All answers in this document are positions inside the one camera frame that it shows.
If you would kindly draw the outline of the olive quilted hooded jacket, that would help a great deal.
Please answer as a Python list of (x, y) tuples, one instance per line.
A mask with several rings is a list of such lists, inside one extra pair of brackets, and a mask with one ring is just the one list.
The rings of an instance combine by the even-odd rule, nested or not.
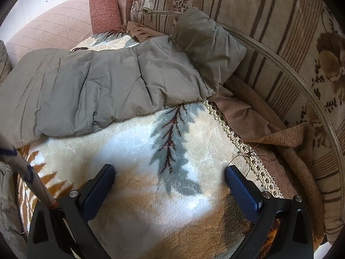
[(38, 49), (1, 83), (1, 134), (21, 148), (216, 94), (246, 48), (191, 8), (169, 36), (118, 50)]

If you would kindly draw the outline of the brown woven bed cover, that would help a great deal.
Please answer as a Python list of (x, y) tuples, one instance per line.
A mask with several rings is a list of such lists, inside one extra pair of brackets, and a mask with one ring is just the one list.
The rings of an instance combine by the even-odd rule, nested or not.
[(164, 235), (162, 244), (214, 239), (237, 246), (250, 229), (224, 183), (227, 163), (276, 197), (300, 192), (310, 209), (314, 244), (324, 234), (323, 205), (312, 176), (311, 129), (286, 127), (247, 84), (231, 77), (210, 100), (181, 104), (157, 114), (154, 177), (142, 181), (156, 189), (149, 215)]

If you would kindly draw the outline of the cream leaf-pattern fleece blanket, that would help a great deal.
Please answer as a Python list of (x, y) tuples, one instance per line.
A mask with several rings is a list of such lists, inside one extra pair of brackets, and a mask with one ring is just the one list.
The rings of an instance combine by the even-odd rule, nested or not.
[(112, 258), (224, 258), (250, 228), (224, 181), (234, 164), (261, 191), (281, 190), (211, 101), (167, 108), (94, 134), (41, 137), (25, 158), (56, 198), (80, 190), (105, 163), (116, 177), (90, 226)]

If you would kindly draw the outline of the striped floral quilted bedding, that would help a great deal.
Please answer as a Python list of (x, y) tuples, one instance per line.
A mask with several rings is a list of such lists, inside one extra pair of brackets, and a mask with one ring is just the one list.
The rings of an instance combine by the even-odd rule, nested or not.
[(119, 0), (126, 21), (169, 34), (196, 7), (263, 45), (238, 70), (291, 127), (312, 125), (327, 240), (344, 230), (344, 31), (323, 0)]

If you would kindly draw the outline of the pink quilted bolster pillow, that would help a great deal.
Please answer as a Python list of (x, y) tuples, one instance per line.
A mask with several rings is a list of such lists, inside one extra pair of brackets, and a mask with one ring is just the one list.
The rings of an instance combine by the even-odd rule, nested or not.
[(68, 0), (29, 22), (6, 43), (11, 67), (28, 52), (70, 50), (99, 33), (118, 32), (122, 20), (117, 0)]

